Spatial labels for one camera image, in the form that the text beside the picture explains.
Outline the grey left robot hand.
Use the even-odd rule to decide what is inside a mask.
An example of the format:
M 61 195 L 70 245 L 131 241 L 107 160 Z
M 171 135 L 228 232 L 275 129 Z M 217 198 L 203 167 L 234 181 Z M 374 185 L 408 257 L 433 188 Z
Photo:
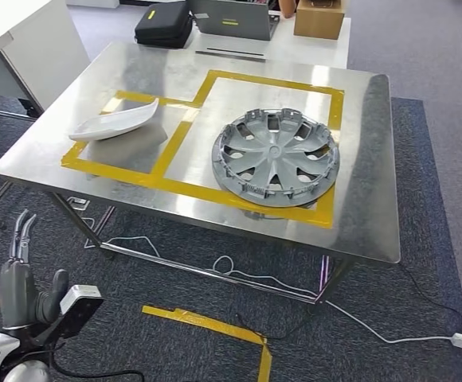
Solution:
M 60 315 L 61 301 L 69 289 L 68 272 L 64 269 L 55 273 L 50 291 L 36 286 L 29 261 L 29 244 L 36 217 L 25 209 L 16 219 L 8 258 L 0 271 L 0 311 L 4 329 L 51 324 Z

